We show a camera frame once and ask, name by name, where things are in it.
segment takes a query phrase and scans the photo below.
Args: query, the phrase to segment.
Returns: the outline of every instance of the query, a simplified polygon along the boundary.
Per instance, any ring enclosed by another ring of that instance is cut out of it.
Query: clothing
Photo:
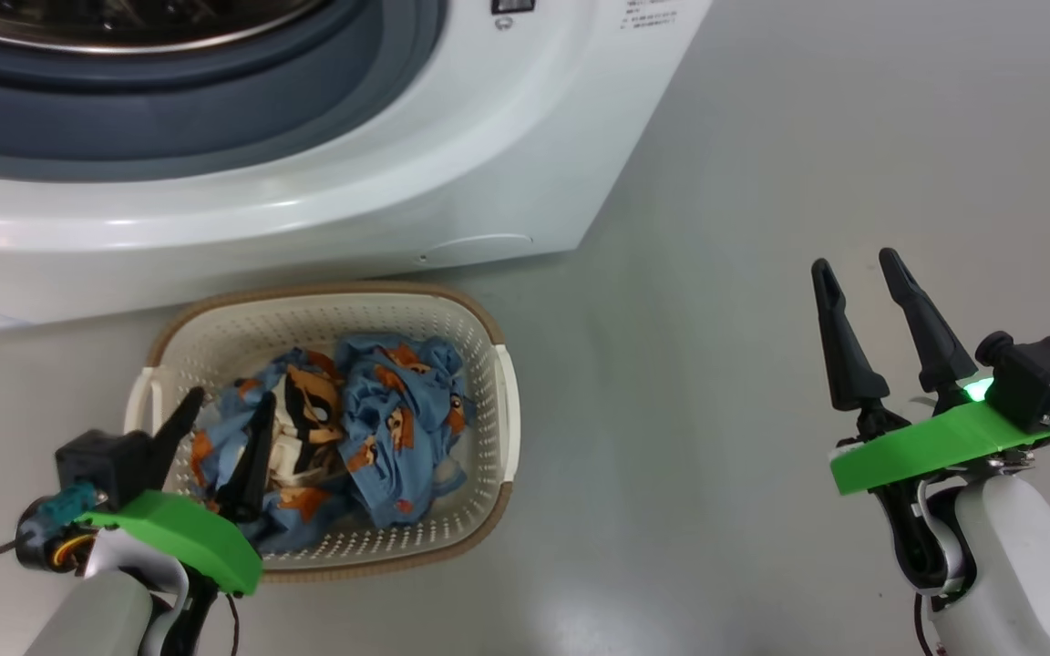
[[[437,337],[356,335],[335,361],[348,371],[338,452],[359,499],[376,527],[419,521],[466,480],[448,456],[465,424],[460,354]]]
[[[462,365],[443,340],[399,335],[344,337],[335,360],[293,348],[202,408],[190,459],[196,490],[212,501],[230,480],[246,425],[273,392],[262,515],[242,526],[254,547],[310,547],[350,514],[379,528],[417,522],[466,481],[449,457],[475,411]]]

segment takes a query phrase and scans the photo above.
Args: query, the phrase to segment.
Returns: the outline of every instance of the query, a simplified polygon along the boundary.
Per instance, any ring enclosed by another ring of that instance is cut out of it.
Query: white basket handle
[[[145,419],[145,403],[148,402],[149,390],[153,394],[153,424],[149,428],[145,428],[143,420]],[[149,435],[154,435],[163,421],[163,403],[162,382],[156,379],[156,368],[145,366],[141,371],[141,376],[136,377],[132,392],[128,395],[128,407],[124,410],[124,431],[126,435],[131,431],[146,431]]]
[[[517,371],[504,344],[497,344],[497,417],[501,420],[501,471],[511,483],[522,450],[522,400],[517,389]]]

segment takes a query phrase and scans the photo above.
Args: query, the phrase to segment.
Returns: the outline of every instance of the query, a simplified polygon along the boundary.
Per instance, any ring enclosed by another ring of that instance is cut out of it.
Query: green light
[[[984,378],[983,381],[975,381],[963,387],[970,400],[983,400],[987,398],[987,389],[994,383],[994,378]]]

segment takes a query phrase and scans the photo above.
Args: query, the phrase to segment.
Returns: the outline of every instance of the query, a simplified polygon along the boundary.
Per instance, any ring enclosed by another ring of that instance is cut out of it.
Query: brown basket rim
[[[184,324],[196,319],[196,317],[204,313],[217,310],[218,308],[233,306],[233,304],[294,298],[294,296],[334,294],[423,294],[438,296],[439,298],[461,304],[464,310],[471,312],[478,317],[480,324],[484,325],[485,331],[488,332],[488,340],[492,344],[503,345],[505,343],[505,336],[501,332],[500,325],[497,325],[492,316],[467,294],[449,290],[448,287],[433,285],[425,282],[405,282],[397,281],[396,279],[366,279],[365,281],[356,282],[329,282],[317,283],[317,285],[281,287],[253,292],[234,292],[234,294],[220,294],[191,303],[184,311],[181,311],[178,315],[172,317],[172,321],[164,327],[162,333],[156,337],[156,340],[153,341],[153,345],[151,345],[151,350],[148,353],[146,365],[151,366],[151,368],[160,366],[160,362],[162,362],[162,358],[164,357],[164,351],[168,347],[172,337],[184,327]],[[326,568],[303,570],[267,569],[266,573],[262,574],[261,580],[267,584],[337,581],[343,578],[399,572],[400,570],[419,568],[421,565],[430,565],[448,560],[450,557],[461,556],[462,553],[469,551],[469,549],[484,541],[485,536],[488,536],[488,533],[491,533],[494,528],[497,528],[497,524],[501,522],[501,516],[504,515],[505,508],[508,506],[508,498],[512,495],[512,482],[501,483],[501,490],[497,494],[497,502],[494,503],[492,510],[488,512],[487,517],[469,535],[464,536],[463,539],[454,545],[449,545],[449,547],[414,553],[414,555],[408,556],[392,557],[390,560],[378,563],[329,565]]]

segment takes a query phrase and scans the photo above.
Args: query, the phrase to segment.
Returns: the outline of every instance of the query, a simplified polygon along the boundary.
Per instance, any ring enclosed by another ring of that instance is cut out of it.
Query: white washing machine panel
[[[0,179],[0,315],[575,248],[710,3],[458,0],[404,96],[308,152],[150,183]]]

